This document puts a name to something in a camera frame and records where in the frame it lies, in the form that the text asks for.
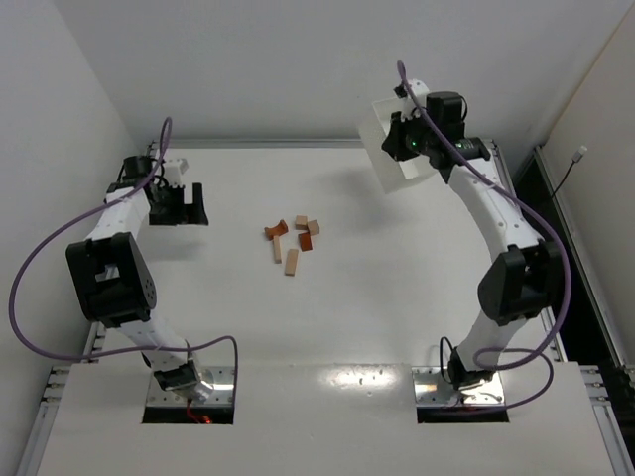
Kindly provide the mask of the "white perforated plastic basket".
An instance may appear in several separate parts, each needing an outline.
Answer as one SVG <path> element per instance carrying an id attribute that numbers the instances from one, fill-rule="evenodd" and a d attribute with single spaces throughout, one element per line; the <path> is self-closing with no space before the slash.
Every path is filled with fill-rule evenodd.
<path id="1" fill-rule="evenodd" d="M 373 170 L 385 193 L 415 186 L 437 171 L 427 156 L 414 156 L 400 127 L 404 99 L 391 98 L 372 103 L 364 113 L 358 133 Z"/>

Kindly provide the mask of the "reddish arch wood block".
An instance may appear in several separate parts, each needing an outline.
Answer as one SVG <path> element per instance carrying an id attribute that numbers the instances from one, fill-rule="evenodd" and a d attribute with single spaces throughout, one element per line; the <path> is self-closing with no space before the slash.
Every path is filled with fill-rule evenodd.
<path id="1" fill-rule="evenodd" d="M 279 223 L 273 227 L 265 227 L 264 234 L 269 241 L 272 241 L 275 237 L 280 237 L 289 232 L 289 226 L 284 219 L 281 219 Z"/>

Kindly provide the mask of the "long light wood block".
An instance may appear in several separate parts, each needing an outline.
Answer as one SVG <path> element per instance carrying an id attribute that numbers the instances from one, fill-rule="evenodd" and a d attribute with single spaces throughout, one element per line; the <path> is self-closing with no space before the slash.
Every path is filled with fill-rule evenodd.
<path id="1" fill-rule="evenodd" d="M 273 237 L 272 244 L 273 244 L 274 262 L 276 264 L 281 264 L 283 259 L 282 259 L 282 246 L 281 246 L 281 240 L 279 235 L 275 235 Z"/>
<path id="2" fill-rule="evenodd" d="M 296 274 L 300 251 L 298 249 L 290 249 L 287 253 L 285 261 L 284 273 L 288 277 L 293 277 Z"/>

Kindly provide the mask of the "small light wood cube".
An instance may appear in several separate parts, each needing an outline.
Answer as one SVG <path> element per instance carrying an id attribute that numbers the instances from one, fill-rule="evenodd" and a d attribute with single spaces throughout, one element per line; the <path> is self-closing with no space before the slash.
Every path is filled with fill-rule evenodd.
<path id="1" fill-rule="evenodd" d="M 319 235 L 320 233 L 320 228 L 319 228 L 319 224 L 316 220 L 311 220 L 308 222 L 307 224 L 308 227 L 308 231 L 312 236 L 315 235 Z"/>
<path id="2" fill-rule="evenodd" d="M 308 217 L 306 215 L 297 215 L 295 220 L 295 229 L 296 230 L 307 230 L 308 229 Z"/>

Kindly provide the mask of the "reddish brown wood block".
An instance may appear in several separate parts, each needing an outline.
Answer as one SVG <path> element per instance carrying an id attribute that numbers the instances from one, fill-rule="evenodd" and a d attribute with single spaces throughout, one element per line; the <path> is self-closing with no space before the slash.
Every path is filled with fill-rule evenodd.
<path id="1" fill-rule="evenodd" d="M 300 233 L 298 235 L 298 240 L 299 240 L 300 249 L 303 252 L 308 252 L 313 249 L 312 235 L 309 231 Z"/>

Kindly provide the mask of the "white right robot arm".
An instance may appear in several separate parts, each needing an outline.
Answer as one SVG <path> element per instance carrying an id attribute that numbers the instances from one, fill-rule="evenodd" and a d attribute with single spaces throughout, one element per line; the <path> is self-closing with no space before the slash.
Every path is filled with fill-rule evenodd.
<path id="1" fill-rule="evenodd" d="M 492 378 L 515 334 L 553 304 L 563 252 L 527 223 L 483 140 L 466 136 L 460 94 L 429 92 L 414 80 L 404 80 L 395 93 L 402 109 L 390 116 L 383 152 L 397 163 L 427 158 L 462 200 L 490 254 L 477 287 L 479 315 L 446 365 L 449 384 L 472 387 Z"/>

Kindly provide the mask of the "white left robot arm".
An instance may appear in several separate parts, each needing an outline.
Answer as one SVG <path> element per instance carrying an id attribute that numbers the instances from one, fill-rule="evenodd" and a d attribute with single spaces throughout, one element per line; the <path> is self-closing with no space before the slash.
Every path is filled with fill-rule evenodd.
<path id="1" fill-rule="evenodd" d="M 187 341 L 157 316 L 157 289 L 137 244 L 144 224 L 207 225 L 202 185 L 185 201 L 183 158 L 159 166 L 157 179 L 137 190 L 157 165 L 149 156 L 128 157 L 123 172 L 106 191 L 105 209 L 87 237 L 67 246 L 65 256 L 84 316 L 113 328 L 139 347 L 159 387 L 187 401 L 198 401 L 203 387 Z"/>

